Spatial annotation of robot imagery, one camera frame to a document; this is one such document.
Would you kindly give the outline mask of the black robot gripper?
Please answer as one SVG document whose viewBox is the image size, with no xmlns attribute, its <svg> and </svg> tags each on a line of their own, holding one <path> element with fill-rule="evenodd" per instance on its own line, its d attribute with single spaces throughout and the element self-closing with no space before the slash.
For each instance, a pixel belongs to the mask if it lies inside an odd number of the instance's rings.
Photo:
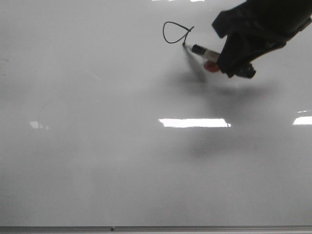
<svg viewBox="0 0 312 234">
<path fill-rule="evenodd" d="M 283 48 L 311 22 L 310 0 L 246 0 L 221 11 L 212 23 L 227 38 L 217 65 L 230 78 L 252 78 L 254 59 Z"/>
</svg>

